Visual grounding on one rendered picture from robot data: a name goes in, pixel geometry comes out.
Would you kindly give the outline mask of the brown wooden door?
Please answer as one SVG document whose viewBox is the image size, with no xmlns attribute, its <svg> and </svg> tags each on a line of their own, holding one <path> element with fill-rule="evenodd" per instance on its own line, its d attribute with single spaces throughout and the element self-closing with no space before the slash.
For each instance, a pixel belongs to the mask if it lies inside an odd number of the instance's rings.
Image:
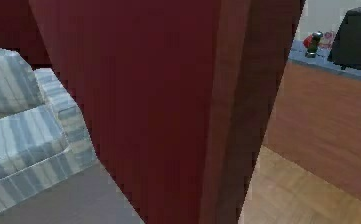
<svg viewBox="0 0 361 224">
<path fill-rule="evenodd" d="M 221 0 L 197 224 L 238 224 L 306 0 Z"/>
</svg>

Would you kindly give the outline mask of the brown wooden counter cabinet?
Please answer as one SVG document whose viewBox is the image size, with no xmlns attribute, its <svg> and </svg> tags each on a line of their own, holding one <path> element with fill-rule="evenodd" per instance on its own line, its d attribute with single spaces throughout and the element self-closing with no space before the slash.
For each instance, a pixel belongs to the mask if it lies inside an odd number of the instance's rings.
<svg viewBox="0 0 361 224">
<path fill-rule="evenodd" d="M 361 200 L 361 71 L 295 40 L 264 145 Z"/>
</svg>

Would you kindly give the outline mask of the dark green bottle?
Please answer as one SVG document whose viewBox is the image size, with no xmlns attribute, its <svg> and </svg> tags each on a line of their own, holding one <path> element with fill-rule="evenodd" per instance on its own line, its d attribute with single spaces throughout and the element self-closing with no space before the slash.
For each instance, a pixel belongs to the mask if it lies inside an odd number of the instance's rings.
<svg viewBox="0 0 361 224">
<path fill-rule="evenodd" d="M 314 32 L 311 35 L 309 45 L 305 53 L 305 56 L 307 58 L 314 58 L 316 56 L 318 46 L 322 37 L 323 37 L 323 33 L 320 31 Z"/>
</svg>

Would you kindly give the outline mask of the grey striped sofa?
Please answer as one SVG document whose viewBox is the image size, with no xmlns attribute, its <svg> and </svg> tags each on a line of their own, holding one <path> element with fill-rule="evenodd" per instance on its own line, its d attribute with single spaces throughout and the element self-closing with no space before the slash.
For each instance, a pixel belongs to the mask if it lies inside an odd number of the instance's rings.
<svg viewBox="0 0 361 224">
<path fill-rule="evenodd" d="M 97 162 L 82 112 L 53 70 L 0 49 L 0 213 Z"/>
</svg>

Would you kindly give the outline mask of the pink patterned item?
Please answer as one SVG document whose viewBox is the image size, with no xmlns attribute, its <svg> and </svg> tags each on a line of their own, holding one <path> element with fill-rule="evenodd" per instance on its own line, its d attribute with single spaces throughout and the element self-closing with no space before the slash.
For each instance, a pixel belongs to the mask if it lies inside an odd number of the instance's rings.
<svg viewBox="0 0 361 224">
<path fill-rule="evenodd" d="M 322 49 L 331 49 L 336 33 L 334 31 L 327 31 L 323 34 L 319 42 L 319 47 Z"/>
</svg>

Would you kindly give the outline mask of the black box appliance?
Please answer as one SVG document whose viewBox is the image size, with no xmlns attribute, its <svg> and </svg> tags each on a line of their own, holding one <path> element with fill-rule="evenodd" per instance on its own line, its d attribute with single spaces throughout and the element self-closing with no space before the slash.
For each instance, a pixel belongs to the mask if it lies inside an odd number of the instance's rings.
<svg viewBox="0 0 361 224">
<path fill-rule="evenodd" d="M 327 60 L 342 69 L 361 70 L 361 6 L 346 12 Z"/>
</svg>

